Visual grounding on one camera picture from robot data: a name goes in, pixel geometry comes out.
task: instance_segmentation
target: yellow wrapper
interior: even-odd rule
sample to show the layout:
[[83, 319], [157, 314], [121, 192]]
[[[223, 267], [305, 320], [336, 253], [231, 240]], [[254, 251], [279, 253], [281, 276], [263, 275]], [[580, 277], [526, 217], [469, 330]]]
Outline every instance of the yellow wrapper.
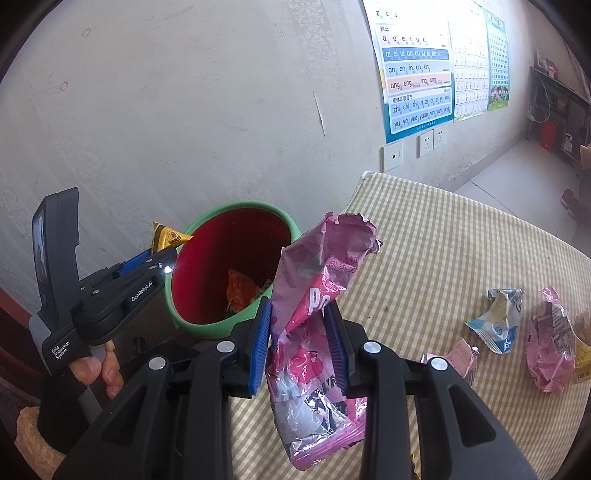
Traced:
[[152, 253], [160, 252], [166, 247], [179, 247], [188, 242], [193, 237], [184, 233], [177, 232], [169, 226], [154, 222], [154, 239], [152, 240]]
[[591, 380], [591, 346], [576, 339], [576, 358], [574, 359], [574, 383]]
[[576, 358], [574, 360], [574, 383], [591, 380], [591, 315], [584, 312], [573, 324], [576, 334]]

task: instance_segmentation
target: poster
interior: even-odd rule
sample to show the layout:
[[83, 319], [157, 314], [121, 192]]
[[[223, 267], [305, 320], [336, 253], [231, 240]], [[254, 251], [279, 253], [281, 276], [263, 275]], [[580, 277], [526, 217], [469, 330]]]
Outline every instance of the poster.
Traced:
[[509, 53], [505, 22], [482, 9], [486, 21], [489, 50], [488, 109], [497, 110], [509, 105]]
[[488, 109], [489, 51], [486, 22], [472, 0], [450, 2], [449, 30], [454, 70], [454, 120]]
[[384, 93], [386, 142], [453, 119], [447, 15], [437, 0], [363, 0]]

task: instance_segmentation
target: finger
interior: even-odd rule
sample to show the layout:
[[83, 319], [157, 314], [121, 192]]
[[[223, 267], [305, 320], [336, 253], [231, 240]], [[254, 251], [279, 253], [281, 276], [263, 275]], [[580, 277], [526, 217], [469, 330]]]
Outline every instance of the finger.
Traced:
[[107, 385], [113, 385], [119, 374], [119, 361], [114, 352], [107, 352], [103, 361], [102, 376]]
[[121, 376], [121, 374], [117, 374], [117, 378], [115, 379], [115, 382], [113, 383], [113, 385], [107, 386], [107, 390], [106, 390], [107, 397], [109, 397], [111, 400], [113, 400], [113, 398], [115, 398], [117, 393], [119, 393], [122, 388], [123, 388], [123, 377]]
[[74, 377], [86, 386], [99, 378], [100, 368], [100, 360], [94, 356], [79, 358], [70, 364], [70, 370]]

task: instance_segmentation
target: electrical outlet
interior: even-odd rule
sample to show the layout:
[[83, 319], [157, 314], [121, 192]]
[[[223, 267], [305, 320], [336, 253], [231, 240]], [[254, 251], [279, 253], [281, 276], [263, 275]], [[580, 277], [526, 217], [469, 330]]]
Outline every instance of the electrical outlet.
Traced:
[[382, 171], [392, 170], [402, 165], [403, 146], [402, 142], [396, 142], [382, 147]]
[[419, 136], [419, 157], [427, 155], [433, 151], [433, 130], [427, 130], [425, 133]]
[[442, 147], [445, 144], [445, 129], [443, 127], [435, 127], [433, 135], [433, 150]]

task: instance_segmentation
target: blue and white wrapper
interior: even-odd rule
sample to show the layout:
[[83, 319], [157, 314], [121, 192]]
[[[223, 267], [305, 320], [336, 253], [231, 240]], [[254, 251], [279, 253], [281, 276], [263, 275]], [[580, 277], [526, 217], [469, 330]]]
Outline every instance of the blue and white wrapper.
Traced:
[[489, 310], [475, 320], [466, 322], [495, 353], [509, 353], [521, 322], [523, 290], [520, 288], [492, 288], [488, 291], [492, 300]]

